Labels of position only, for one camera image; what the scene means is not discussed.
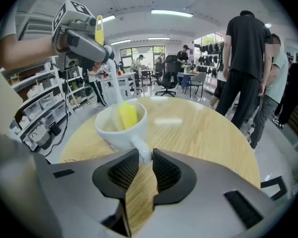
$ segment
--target light blue shirt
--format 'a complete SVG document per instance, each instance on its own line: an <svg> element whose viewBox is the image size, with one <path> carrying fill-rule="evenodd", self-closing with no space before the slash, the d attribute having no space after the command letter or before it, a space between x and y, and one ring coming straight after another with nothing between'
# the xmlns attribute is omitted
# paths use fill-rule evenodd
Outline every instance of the light blue shirt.
<svg viewBox="0 0 298 238"><path fill-rule="evenodd" d="M288 75L288 59L284 51L280 50L278 55L274 57L273 65L274 64L280 68L280 72L275 81L266 88L265 94L280 103L284 94Z"/></svg>

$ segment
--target black cable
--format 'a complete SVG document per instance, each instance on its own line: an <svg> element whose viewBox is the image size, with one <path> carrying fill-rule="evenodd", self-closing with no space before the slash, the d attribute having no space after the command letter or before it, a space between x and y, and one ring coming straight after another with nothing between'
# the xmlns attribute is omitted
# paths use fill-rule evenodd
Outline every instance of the black cable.
<svg viewBox="0 0 298 238"><path fill-rule="evenodd" d="M68 83L68 74L66 74L66 77L65 77L64 81L65 81L65 84ZM67 108L67 102L66 102L66 100L67 100L66 99L67 92L68 92L68 87L66 87L66 91L64 92L64 94L65 94L65 98L64 98L64 100L65 100L65 115L66 115L66 125L65 125L65 128L64 128L64 132L63 132L63 134L61 136L60 141L58 143L52 145L51 150L49 151L48 154L44 155L44 157L48 157L52 153L53 147L58 146L59 144L61 144L61 142L63 141L64 135L65 135L66 129L68 128L69 115L68 115L68 108Z"/></svg>

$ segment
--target gray pants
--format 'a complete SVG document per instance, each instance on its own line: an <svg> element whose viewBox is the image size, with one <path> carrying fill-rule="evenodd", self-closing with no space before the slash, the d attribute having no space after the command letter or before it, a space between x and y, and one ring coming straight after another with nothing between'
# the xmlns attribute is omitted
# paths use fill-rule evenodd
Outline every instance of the gray pants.
<svg viewBox="0 0 298 238"><path fill-rule="evenodd" d="M278 106L278 103L267 95L264 95L263 98L260 98L259 109L254 118L255 130L250 136L251 138L250 146L253 149L256 148L257 143L262 137L263 130L265 127L265 122L267 121L267 119L274 118L274 112L277 106Z"/></svg>

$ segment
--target round table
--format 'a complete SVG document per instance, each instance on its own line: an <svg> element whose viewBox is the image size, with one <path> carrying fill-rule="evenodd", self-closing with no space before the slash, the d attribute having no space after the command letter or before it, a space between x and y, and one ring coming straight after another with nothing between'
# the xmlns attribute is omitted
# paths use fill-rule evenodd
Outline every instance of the round table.
<svg viewBox="0 0 298 238"><path fill-rule="evenodd" d="M212 161L237 173L260 188L257 161L243 134L222 115L192 101L172 97L144 97L148 112L147 144ZM88 119L67 142L60 162L80 161L114 153L96 133L96 115ZM140 165L126 194L127 216L135 234L152 213L157 194L156 178L150 165Z"/></svg>

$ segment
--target yellow handle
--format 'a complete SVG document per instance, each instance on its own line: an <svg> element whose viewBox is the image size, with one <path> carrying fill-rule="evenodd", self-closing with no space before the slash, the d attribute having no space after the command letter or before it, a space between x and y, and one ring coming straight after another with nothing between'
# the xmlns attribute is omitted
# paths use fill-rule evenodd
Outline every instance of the yellow handle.
<svg viewBox="0 0 298 238"><path fill-rule="evenodd" d="M102 15L98 15L96 18L95 41L102 46L104 45L104 28Z"/></svg>

